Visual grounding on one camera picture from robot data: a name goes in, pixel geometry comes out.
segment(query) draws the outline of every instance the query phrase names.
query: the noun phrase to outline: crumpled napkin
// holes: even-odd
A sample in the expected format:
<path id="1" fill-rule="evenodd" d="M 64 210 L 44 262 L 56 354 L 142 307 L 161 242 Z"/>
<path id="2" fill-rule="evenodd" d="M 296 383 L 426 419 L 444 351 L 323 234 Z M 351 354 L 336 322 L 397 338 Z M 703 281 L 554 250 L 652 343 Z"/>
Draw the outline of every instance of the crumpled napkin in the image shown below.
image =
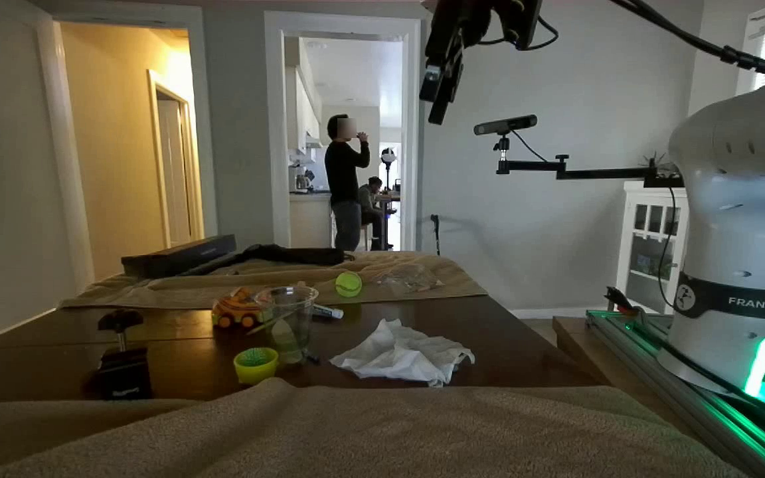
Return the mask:
<path id="1" fill-rule="evenodd" d="M 357 376 L 413 380 L 450 384 L 459 360 L 475 363 L 473 351 L 446 338 L 428 338 L 402 322 L 381 322 L 357 347 L 331 358 Z"/>

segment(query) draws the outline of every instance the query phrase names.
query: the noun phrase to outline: person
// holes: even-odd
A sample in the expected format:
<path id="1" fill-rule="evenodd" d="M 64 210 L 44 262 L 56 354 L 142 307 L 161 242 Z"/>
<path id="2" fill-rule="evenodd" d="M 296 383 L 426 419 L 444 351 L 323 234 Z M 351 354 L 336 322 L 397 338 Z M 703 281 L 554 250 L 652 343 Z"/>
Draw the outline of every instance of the person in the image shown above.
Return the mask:
<path id="1" fill-rule="evenodd" d="M 372 250 L 382 250 L 382 208 L 381 208 L 382 180 L 376 174 L 359 189 L 361 225 L 372 225 Z"/>
<path id="2" fill-rule="evenodd" d="M 361 204 L 357 166 L 372 161 L 372 149 L 365 132 L 351 129 L 348 113 L 336 113 L 328 123 L 333 137 L 328 149 L 331 208 L 336 216 L 336 250 L 357 250 L 361 237 Z"/>

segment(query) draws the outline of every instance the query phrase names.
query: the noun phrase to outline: table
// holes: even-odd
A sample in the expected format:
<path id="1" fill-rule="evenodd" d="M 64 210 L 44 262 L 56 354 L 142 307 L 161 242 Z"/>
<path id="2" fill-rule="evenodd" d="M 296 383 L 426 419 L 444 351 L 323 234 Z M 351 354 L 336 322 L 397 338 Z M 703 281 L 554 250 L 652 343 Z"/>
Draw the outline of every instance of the table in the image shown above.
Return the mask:
<path id="1" fill-rule="evenodd" d="M 0 334 L 0 401 L 89 399 L 82 384 L 118 338 L 98 332 L 106 310 L 53 310 Z M 459 367 L 455 384 L 564 387 L 603 384 L 525 326 L 491 297 L 348 306 L 343 322 L 313 322 L 313 347 L 323 363 L 284 367 L 293 384 L 392 387 L 397 380 L 357 380 L 328 363 L 331 356 L 359 344 L 381 318 L 402 318 L 426 334 L 467 344 L 475 363 Z M 149 310 L 131 328 L 131 344 L 149 347 L 157 399 L 218 399 L 242 384 L 231 358 L 270 334 L 215 332 L 207 310 Z"/>

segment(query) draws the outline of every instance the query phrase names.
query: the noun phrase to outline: tennis ball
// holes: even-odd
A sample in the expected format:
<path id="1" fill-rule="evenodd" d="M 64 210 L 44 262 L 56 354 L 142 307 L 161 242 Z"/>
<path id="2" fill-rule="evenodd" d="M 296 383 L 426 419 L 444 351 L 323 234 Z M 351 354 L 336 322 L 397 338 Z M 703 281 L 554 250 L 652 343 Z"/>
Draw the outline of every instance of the tennis ball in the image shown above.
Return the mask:
<path id="1" fill-rule="evenodd" d="M 340 297 L 359 297 L 361 294 L 361 277 L 355 270 L 339 273 L 336 291 Z"/>

